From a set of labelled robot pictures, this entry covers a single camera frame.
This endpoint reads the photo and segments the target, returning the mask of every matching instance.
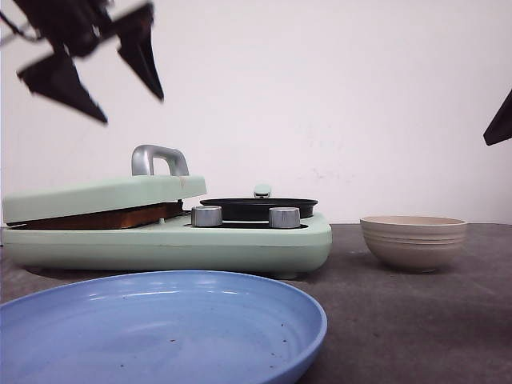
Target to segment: mint green toy stove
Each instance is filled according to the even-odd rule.
[[[167,160],[171,175],[153,175],[153,158]],[[6,196],[5,254],[23,266],[229,270],[287,278],[316,270],[330,252],[331,229],[320,213],[302,217],[296,207],[274,207],[266,221],[228,221],[220,206],[184,211],[182,200],[205,194],[206,185],[203,177],[189,175],[178,150],[140,146],[132,173]],[[265,189],[258,186],[254,195],[268,196]]]

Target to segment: blue plastic plate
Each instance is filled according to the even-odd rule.
[[[100,278],[0,306],[2,383],[296,382],[327,329],[309,295],[248,274]]]

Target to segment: table surface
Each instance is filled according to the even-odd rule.
[[[359,225],[333,225],[326,264],[286,281],[329,318],[308,383],[512,382],[512,226],[469,225],[464,253],[430,274],[380,264]],[[25,270],[2,257],[2,301],[123,272]]]

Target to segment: white wall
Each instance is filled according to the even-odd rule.
[[[251,196],[268,182],[275,195],[318,199],[331,222],[432,214],[512,223],[512,142],[482,138],[512,87],[512,2],[155,5],[164,104],[116,42],[78,63],[107,127],[31,97],[17,80],[45,46],[3,50],[3,194],[128,175],[132,149],[153,143],[181,149],[209,197]]]

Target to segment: beige bowl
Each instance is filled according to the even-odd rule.
[[[461,253],[467,224],[454,218],[373,216],[361,219],[372,254],[400,269],[429,272]]]

